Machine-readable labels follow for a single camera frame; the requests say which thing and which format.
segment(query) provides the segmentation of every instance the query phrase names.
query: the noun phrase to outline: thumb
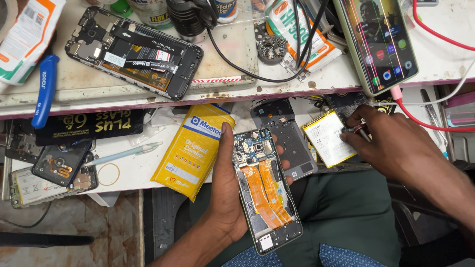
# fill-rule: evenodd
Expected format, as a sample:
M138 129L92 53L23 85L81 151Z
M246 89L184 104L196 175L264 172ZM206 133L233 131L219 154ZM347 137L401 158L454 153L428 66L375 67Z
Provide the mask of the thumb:
M343 142L352 146L358 155L365 161L368 161L368 157L372 155L372 146L371 143L364 140L361 136L356 133L342 133L340 138Z
M233 157L234 136L233 130L228 123L221 126L221 137L219 138L218 155L214 163L213 174L218 172L220 175L234 173L232 157Z

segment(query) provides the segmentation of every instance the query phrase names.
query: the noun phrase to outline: right hand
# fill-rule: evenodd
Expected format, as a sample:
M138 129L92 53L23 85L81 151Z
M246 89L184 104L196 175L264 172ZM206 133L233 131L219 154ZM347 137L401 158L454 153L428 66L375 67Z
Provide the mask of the right hand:
M351 145L360 157L388 178L419 187L423 177L436 168L454 168L430 138L427 131L401 113L387 115L368 105L359 106L348 118L349 127L366 121L372 141L356 133L343 133L343 141Z

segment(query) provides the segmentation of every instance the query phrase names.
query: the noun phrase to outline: white cable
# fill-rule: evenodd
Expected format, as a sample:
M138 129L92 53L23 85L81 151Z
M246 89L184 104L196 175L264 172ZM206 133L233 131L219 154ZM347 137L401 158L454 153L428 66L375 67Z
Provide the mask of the white cable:
M436 101L431 101L431 102L424 102L424 103L404 103L404 105L430 105L430 104L437 104L437 103L440 103L442 101L446 101L447 99L453 97L454 95L456 95L458 93L458 91L460 90L460 88L462 88L462 86L464 85L465 83L465 80L467 80L467 77L468 77L468 72L470 72L470 69L472 68L472 66L474 65L475 63L475 60L472 61L472 64L470 64L470 66L468 67L467 71L465 72L464 76L462 77L462 79L460 80L460 82L458 83L457 87L455 88L455 90L447 95L446 97L444 98L441 98L439 100L436 100ZM370 102L370 105L371 106L384 106L384 105L397 105L398 103L385 103L385 102Z

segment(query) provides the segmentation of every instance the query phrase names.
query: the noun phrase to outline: orange flex cable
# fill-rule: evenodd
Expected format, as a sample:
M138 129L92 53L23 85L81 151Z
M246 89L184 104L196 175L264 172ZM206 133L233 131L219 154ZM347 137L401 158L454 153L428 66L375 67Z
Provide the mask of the orange flex cable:
M264 188L267 193L267 197L269 200L270 207L274 210L277 214L279 219L284 222L284 224L289 224L292 222L292 218L290 218L289 213L284 209L282 204L279 202L279 197L277 195L277 190L274 186L274 180L270 174L270 163L271 159L267 159L265 161L259 162L259 171L262 176L262 181L264 182Z
M259 170L253 166L245 166L241 168L241 171L246 175L254 206L264 222L272 229L283 226L277 215L270 208L269 202L267 202Z

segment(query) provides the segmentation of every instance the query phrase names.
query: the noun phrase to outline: red and white striped tape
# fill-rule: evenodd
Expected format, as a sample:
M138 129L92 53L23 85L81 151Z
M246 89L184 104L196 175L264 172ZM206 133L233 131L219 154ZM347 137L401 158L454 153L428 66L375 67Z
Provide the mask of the red and white striped tape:
M242 80L242 76L233 76L233 77L223 77L223 78L191 80L191 82L192 83L215 83L215 82L234 82L234 81L241 81L241 80Z

